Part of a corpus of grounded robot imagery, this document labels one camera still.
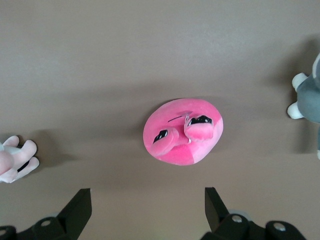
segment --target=plush toy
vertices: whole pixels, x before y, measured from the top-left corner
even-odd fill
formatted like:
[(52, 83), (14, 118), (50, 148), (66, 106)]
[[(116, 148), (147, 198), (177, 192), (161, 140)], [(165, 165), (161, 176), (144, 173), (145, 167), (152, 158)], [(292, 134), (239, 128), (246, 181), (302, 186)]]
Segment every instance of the plush toy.
[[(320, 54), (312, 66), (312, 75), (299, 73), (292, 80), (297, 93), (297, 101), (291, 104), (287, 113), (292, 119), (306, 118), (320, 123)], [(318, 130), (318, 159), (320, 159), (320, 128)]]
[(37, 145), (31, 140), (27, 140), (21, 148), (18, 144), (17, 136), (0, 143), (0, 182), (12, 183), (39, 166), (38, 159), (34, 157)]
[(223, 132), (218, 110), (202, 99), (182, 98), (158, 108), (146, 121), (143, 142), (156, 159), (174, 165), (202, 160)]

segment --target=gray plush body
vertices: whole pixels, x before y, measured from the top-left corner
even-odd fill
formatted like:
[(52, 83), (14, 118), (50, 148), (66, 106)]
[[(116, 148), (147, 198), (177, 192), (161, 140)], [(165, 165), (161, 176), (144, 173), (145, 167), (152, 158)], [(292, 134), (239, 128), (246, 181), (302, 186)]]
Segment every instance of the gray plush body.
[[(289, 106), (287, 113), (292, 119), (306, 118), (320, 123), (320, 54), (312, 66), (312, 75), (296, 75), (292, 85), (297, 93), (297, 102)], [(318, 158), (320, 159), (320, 127), (318, 130)]]

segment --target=gray surface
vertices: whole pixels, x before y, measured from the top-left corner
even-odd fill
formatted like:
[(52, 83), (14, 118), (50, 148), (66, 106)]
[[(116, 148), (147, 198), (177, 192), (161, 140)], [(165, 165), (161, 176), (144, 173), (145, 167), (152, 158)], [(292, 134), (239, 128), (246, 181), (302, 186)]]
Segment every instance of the gray surface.
[[(317, 125), (292, 120), (292, 77), (320, 51), (318, 0), (1, 1), (0, 140), (39, 147), (39, 168), (0, 184), (0, 225), (21, 231), (92, 188), (80, 239), (199, 239), (204, 188), (259, 225), (319, 238)], [(218, 144), (179, 167), (144, 149), (162, 103), (197, 97)]]

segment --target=black embroidered eye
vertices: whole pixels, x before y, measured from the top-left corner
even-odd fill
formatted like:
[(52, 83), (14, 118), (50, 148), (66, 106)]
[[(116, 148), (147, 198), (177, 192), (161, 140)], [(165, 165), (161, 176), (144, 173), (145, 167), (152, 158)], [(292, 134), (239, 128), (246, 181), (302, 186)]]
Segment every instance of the black embroidered eye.
[(168, 135), (168, 130), (162, 130), (159, 132), (159, 135), (155, 137), (153, 143), (155, 143), (156, 141), (166, 137)]
[(212, 124), (212, 119), (205, 116), (205, 115), (202, 115), (202, 116), (198, 117), (197, 119), (195, 119), (193, 117), (191, 119), (191, 121), (189, 122), (188, 126), (190, 126), (192, 124), (205, 124), (205, 123)]

